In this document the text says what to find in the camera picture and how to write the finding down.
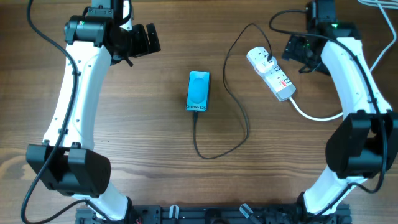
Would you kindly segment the white power strip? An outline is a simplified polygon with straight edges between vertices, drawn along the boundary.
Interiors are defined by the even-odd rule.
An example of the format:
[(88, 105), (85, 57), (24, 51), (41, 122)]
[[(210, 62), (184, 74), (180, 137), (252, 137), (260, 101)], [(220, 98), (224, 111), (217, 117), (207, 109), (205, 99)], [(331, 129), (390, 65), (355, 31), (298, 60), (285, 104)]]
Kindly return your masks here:
[[(267, 60), (269, 60), (269, 56), (270, 54), (264, 47), (255, 47), (247, 53), (246, 58), (254, 68), (254, 63), (256, 61), (262, 58), (266, 58)], [(273, 67), (271, 71), (267, 72), (266, 74), (258, 75), (264, 80), (271, 92), (273, 92), (273, 94), (279, 101), (292, 99), (292, 96), (296, 91), (296, 87), (290, 81), (288, 76), (282, 71), (278, 63), (276, 66)]]

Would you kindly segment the teal Galaxy smartphone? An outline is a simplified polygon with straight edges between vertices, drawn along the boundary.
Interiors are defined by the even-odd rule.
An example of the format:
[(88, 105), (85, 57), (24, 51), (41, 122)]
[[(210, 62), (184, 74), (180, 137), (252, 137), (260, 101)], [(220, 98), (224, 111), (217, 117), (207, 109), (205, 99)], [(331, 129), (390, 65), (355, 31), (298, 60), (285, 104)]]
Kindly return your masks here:
[(187, 111), (206, 112), (210, 93), (210, 72), (191, 71), (187, 91)]

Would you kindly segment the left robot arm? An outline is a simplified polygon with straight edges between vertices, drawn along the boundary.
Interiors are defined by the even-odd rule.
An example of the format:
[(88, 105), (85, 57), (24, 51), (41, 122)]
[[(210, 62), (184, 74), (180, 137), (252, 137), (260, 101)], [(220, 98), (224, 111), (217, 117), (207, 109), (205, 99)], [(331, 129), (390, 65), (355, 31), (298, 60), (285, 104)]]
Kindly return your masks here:
[(160, 51), (153, 24), (133, 24), (130, 1), (93, 1), (65, 24), (65, 73), (41, 144), (27, 148), (35, 182), (84, 203), (101, 223), (142, 223), (131, 199), (111, 183), (111, 164), (94, 150), (103, 80), (112, 65)]

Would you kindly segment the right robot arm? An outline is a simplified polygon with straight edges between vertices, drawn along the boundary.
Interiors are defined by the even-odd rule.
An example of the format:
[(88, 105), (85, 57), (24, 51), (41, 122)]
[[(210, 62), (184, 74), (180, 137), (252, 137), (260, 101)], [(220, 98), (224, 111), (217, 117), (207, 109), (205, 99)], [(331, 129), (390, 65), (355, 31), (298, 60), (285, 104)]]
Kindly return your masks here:
[(326, 143), (326, 168), (297, 199), (296, 219), (305, 223), (342, 220), (337, 209), (355, 188), (376, 178), (378, 192), (397, 155), (397, 113), (380, 94), (364, 59), (356, 26), (336, 18), (333, 1), (310, 1), (305, 32), (290, 32), (286, 59), (332, 77), (343, 120)]

